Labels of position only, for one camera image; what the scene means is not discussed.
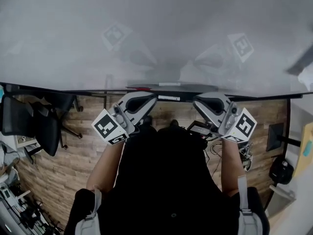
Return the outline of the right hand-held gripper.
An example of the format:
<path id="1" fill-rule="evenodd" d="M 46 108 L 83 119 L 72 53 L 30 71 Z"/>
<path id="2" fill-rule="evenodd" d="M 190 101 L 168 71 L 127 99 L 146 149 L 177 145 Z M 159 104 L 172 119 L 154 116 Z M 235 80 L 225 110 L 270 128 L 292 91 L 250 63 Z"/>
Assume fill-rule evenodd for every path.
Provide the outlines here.
<path id="1" fill-rule="evenodd" d="M 240 108 L 236 102 L 230 103 L 219 92 L 199 94 L 193 105 L 206 122 L 218 127 L 216 134 L 224 140 L 247 142 L 257 125 L 257 121 L 246 108 Z"/>

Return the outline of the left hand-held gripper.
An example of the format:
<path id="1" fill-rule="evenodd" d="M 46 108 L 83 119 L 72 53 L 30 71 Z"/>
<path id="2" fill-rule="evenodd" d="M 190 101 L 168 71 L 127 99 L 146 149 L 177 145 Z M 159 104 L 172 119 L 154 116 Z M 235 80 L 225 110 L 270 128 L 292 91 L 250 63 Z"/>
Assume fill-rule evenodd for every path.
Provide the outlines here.
<path id="1" fill-rule="evenodd" d="M 157 96 L 153 93 L 128 93 L 122 102 L 113 103 L 108 110 L 104 109 L 92 127 L 107 144 L 120 143 L 139 132 L 135 125 L 149 114 L 156 102 Z"/>

